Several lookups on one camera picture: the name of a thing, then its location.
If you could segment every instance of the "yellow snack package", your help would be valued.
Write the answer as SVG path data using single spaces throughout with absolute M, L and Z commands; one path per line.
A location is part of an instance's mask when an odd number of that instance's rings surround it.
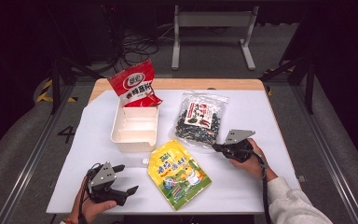
M 175 211 L 212 183 L 177 140 L 151 153 L 147 172 Z

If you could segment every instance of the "white plastic container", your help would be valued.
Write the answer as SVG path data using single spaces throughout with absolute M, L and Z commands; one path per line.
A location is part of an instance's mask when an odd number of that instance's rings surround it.
M 118 104 L 111 139 L 122 152 L 149 152 L 156 145 L 157 107 L 123 107 Z

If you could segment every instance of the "seaweed snack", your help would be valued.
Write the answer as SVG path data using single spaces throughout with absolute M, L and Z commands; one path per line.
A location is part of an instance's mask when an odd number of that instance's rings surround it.
M 147 172 L 176 211 L 212 183 L 177 140 L 151 153 Z
M 211 146 L 216 142 L 228 98 L 187 91 L 183 94 L 179 118 L 171 133 L 190 145 Z
M 156 106 L 161 100 L 152 88 L 154 69 L 150 60 L 129 67 L 108 78 L 125 107 Z

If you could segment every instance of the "red snack bag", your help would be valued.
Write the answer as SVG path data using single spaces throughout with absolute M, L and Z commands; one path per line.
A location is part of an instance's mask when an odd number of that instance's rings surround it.
M 115 74 L 108 81 L 125 107 L 156 106 L 162 100 L 153 91 L 153 78 L 153 66 L 147 60 Z

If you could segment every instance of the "cartoon character on pouch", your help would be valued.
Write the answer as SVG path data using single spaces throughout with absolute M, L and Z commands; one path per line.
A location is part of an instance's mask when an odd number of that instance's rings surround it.
M 184 169 L 185 173 L 181 177 L 187 180 L 191 186 L 197 185 L 201 182 L 203 175 L 198 170 L 191 167 L 188 163 L 184 164 Z

